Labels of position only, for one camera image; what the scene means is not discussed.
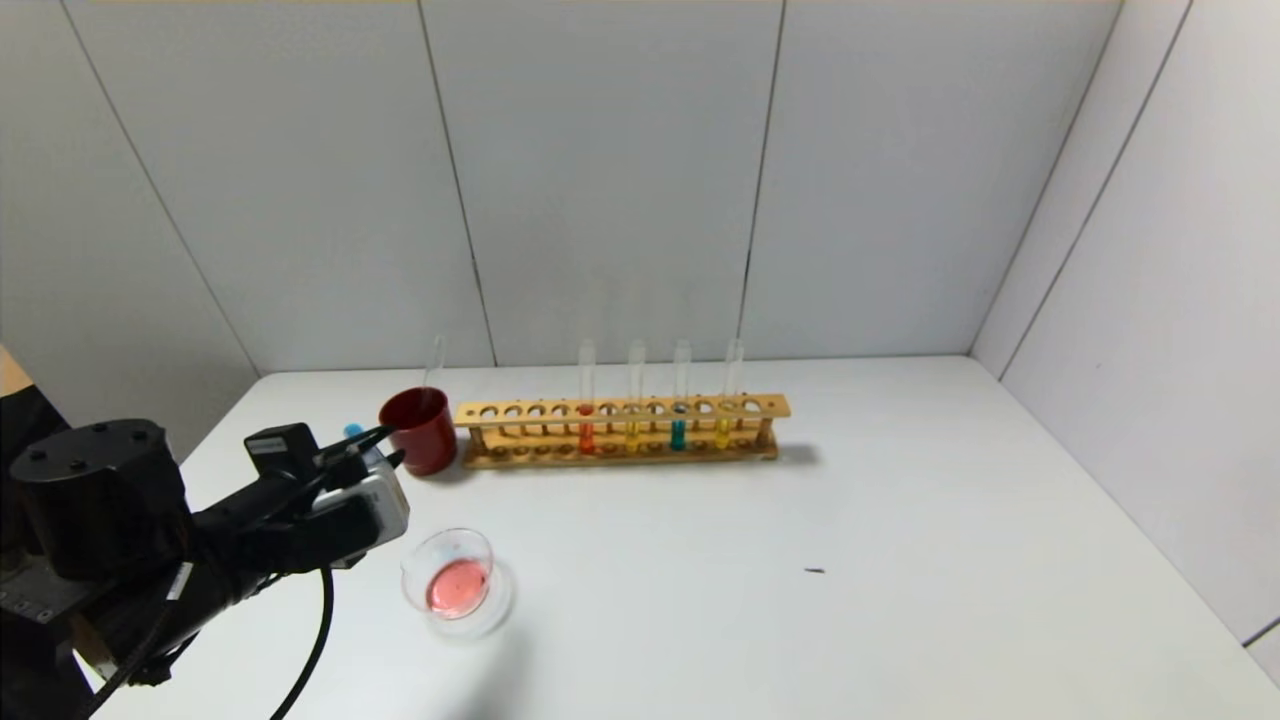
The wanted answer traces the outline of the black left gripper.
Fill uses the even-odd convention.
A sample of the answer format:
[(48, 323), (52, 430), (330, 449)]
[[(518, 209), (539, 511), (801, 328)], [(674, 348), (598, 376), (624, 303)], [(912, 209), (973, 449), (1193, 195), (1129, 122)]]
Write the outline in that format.
[[(361, 456), (396, 428), (348, 424), (320, 447), (310, 427), (271, 427), (244, 439), (257, 479), (195, 516), (200, 551), (362, 551), (369, 503), (351, 492), (366, 475)], [(399, 468), (406, 451), (384, 459)]]

